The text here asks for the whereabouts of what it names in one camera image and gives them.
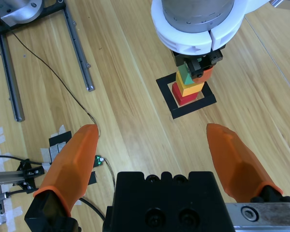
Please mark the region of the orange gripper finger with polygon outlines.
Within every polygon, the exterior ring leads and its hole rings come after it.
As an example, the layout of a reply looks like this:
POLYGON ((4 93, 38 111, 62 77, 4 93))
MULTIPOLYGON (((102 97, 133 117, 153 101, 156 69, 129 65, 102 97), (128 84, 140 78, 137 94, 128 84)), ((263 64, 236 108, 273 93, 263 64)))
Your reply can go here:
POLYGON ((25 214, 32 232, 82 230, 71 210, 87 190, 98 139, 97 125, 84 125, 57 154, 25 214))
POLYGON ((238 203, 290 203, 256 155, 225 126, 210 123, 206 135, 224 191, 238 203))

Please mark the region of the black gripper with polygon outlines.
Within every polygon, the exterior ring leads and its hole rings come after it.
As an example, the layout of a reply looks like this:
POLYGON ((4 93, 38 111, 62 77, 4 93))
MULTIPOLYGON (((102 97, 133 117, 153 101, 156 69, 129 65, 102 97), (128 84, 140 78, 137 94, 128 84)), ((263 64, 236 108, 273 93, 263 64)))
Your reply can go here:
POLYGON ((211 51, 205 55, 184 55, 172 51, 177 67, 185 65, 194 83, 206 82, 212 75, 213 66, 223 60, 221 49, 211 51))

